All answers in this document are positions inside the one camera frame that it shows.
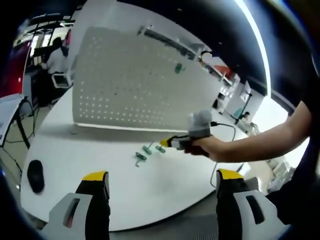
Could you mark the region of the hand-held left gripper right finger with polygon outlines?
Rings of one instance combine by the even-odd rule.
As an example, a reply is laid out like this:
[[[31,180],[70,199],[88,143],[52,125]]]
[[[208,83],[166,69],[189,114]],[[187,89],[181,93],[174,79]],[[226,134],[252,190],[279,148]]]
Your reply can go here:
[[[216,171],[217,222],[220,240],[278,240],[290,228],[276,206],[260,191],[250,190],[236,171]]]

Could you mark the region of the person's right hand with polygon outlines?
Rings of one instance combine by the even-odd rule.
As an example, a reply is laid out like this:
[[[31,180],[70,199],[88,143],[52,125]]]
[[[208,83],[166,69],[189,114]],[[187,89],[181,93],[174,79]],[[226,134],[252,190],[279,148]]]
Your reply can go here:
[[[183,151],[193,156],[204,156],[213,161],[223,152],[224,142],[211,135],[191,142]]]

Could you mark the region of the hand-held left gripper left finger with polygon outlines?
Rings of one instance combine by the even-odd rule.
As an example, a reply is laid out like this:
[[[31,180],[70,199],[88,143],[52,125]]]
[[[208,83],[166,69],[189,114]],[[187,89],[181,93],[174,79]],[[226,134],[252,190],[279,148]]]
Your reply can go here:
[[[49,212],[41,230],[45,240],[108,240],[109,173],[86,175],[75,192],[65,195]]]

